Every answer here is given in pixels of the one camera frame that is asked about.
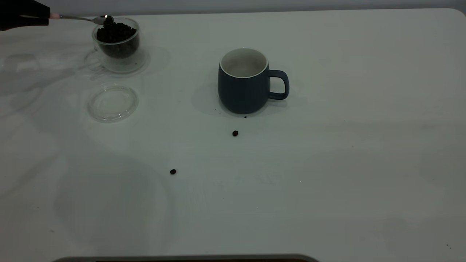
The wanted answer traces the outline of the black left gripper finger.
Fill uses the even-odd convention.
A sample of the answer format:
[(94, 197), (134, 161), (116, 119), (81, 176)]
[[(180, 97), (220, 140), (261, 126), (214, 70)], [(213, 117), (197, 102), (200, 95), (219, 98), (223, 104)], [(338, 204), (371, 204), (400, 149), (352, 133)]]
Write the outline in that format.
[(1, 0), (0, 13), (1, 15), (49, 17), (50, 7), (35, 0)]
[(14, 28), (49, 25), (49, 20), (36, 17), (1, 17), (0, 31), (7, 31)]

